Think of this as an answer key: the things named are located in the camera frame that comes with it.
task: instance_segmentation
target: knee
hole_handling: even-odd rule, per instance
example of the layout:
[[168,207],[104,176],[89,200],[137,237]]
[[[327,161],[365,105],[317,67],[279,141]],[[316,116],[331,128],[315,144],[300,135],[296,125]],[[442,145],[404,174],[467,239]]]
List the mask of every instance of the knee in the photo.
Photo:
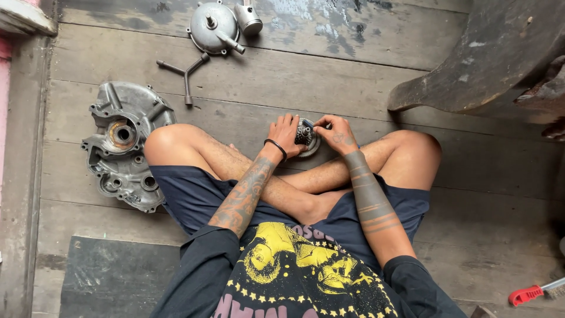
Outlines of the knee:
[[179,144],[191,145],[197,142],[198,136],[204,131],[191,124],[172,124],[157,128],[145,141],[144,152],[160,152],[162,149],[178,146]]
[[397,140],[397,146],[413,148],[414,151],[426,156],[441,158],[441,145],[437,139],[425,132],[413,130],[398,130],[391,132],[390,136]]

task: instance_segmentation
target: bearing hole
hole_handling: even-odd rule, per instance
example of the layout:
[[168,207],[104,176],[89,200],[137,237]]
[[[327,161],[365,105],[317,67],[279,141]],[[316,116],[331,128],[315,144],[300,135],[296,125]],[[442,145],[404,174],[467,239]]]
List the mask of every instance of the bearing hole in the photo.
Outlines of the bearing hole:
[[153,188],[157,184],[157,182],[155,181],[155,178],[148,176],[143,179],[143,184],[145,184],[147,188]]
[[116,132],[116,136],[118,137],[119,140],[121,141],[126,141],[129,139],[129,131],[125,128],[122,129],[118,129],[118,131]]

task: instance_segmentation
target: forearm tattoo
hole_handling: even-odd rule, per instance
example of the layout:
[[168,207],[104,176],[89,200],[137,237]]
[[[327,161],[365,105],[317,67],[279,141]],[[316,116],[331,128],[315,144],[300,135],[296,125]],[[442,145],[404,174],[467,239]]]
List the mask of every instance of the forearm tattoo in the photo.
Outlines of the forearm tattoo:
[[386,198],[365,155],[355,151],[345,155],[345,164],[351,175],[357,214],[365,234],[376,233],[394,226],[402,226],[396,212]]
[[269,159],[257,157],[208,224],[231,229],[240,238],[251,221],[263,188],[275,167],[276,164]]

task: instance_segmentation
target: black bracelet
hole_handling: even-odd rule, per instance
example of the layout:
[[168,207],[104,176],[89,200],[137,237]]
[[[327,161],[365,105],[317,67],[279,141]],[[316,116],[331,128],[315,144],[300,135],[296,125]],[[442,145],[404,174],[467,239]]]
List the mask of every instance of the black bracelet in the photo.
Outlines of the black bracelet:
[[269,138],[265,139],[265,141],[263,142],[263,145],[265,145],[267,142],[277,146],[277,148],[279,150],[281,150],[281,152],[282,152],[282,161],[281,162],[285,162],[286,161],[286,151],[284,151],[284,149],[281,147],[281,145],[279,145],[276,141],[269,139]]

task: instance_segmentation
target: black mat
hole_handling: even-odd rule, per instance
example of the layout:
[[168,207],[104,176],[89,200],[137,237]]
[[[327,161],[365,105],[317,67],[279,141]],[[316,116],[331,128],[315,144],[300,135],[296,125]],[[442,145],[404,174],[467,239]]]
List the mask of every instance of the black mat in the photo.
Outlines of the black mat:
[[59,318],[145,318],[179,264],[176,246],[73,236]]

